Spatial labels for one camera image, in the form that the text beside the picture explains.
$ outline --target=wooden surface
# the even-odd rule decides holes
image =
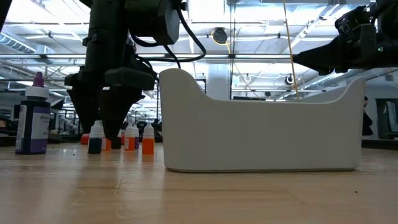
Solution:
[[[0,223],[398,223],[398,151],[365,149],[353,172],[259,174],[171,172],[159,144],[86,152],[0,147]]]

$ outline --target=purple bottle cap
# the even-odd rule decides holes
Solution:
[[[42,72],[36,72],[36,77],[33,79],[33,86],[44,88],[44,79]]]

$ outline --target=ceiling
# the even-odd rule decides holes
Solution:
[[[281,2],[237,0],[235,7],[231,5],[231,0],[188,0],[189,10],[183,15],[208,54],[229,54],[226,45],[216,44],[208,34],[216,27],[225,28],[226,33],[229,34],[230,28],[234,27],[233,20],[236,22],[235,42],[231,44],[231,48],[234,49],[233,54],[289,54],[284,7]],[[337,18],[356,6],[370,3],[369,0],[345,0],[341,1],[346,3],[344,5],[328,5],[329,2],[339,3],[340,1],[286,0],[293,54],[329,43],[338,35],[334,27]],[[229,13],[230,7],[236,8],[232,15]],[[33,49],[44,49],[47,54],[84,54],[86,49],[81,43],[87,36],[89,20],[90,9],[79,0],[13,0],[2,34]],[[200,49],[192,44],[192,40],[188,38],[182,26],[180,26],[179,41],[170,48],[176,54],[201,53]],[[166,51],[163,47],[138,46],[137,53],[166,54]],[[21,53],[0,44],[0,54]],[[69,58],[55,61],[55,64],[69,64],[64,67],[34,66],[36,62],[33,60],[13,59],[8,62],[33,72],[43,71],[45,67],[48,67],[49,72],[52,73],[51,78],[55,81],[62,80],[65,75],[78,71],[77,66],[70,65],[84,63],[83,60]],[[174,63],[153,62],[152,64],[156,72],[176,67]],[[198,76],[206,75],[210,65],[209,62],[199,61],[195,64],[183,63],[182,68],[193,76]],[[296,76],[300,78],[299,84],[309,83],[318,76],[315,71],[304,66],[294,66]],[[284,84],[284,77],[292,73],[289,61],[264,63],[252,60],[236,62],[236,67],[238,69],[234,70],[235,76],[239,75],[239,70],[242,74],[254,77],[249,83],[250,87],[291,88]],[[246,84],[242,78],[238,79],[236,86],[245,87]],[[52,83],[62,87],[62,82]],[[149,96],[145,100],[148,103],[155,103]]]

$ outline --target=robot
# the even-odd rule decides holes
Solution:
[[[80,0],[91,8],[85,66],[65,78],[72,86],[68,93],[75,105],[83,131],[90,132],[98,112],[105,136],[118,135],[127,112],[139,101],[143,90],[153,90],[158,81],[150,63],[135,54],[133,39],[144,47],[167,45],[178,40],[180,21],[203,51],[197,58],[153,60],[191,62],[205,56],[206,50],[187,26],[182,0]],[[372,69],[398,65],[398,1],[378,1],[368,12],[357,7],[339,18],[335,27],[339,36],[323,47],[294,55],[294,62],[314,69],[320,75],[351,68]],[[375,20],[378,19],[378,30]],[[147,43],[138,37],[153,37]]]

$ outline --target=orange object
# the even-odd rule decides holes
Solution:
[[[112,142],[111,142],[111,140],[109,140],[109,139],[107,139],[106,140],[106,146],[105,146],[105,152],[106,151],[110,151],[111,150],[111,145],[112,145]]]
[[[142,140],[142,154],[153,155],[155,153],[155,139],[143,139]]]
[[[125,151],[134,151],[136,146],[136,142],[134,137],[133,138],[125,138],[124,139],[124,150]]]
[[[80,138],[80,144],[88,144],[88,139],[90,138],[89,134],[84,134]]]

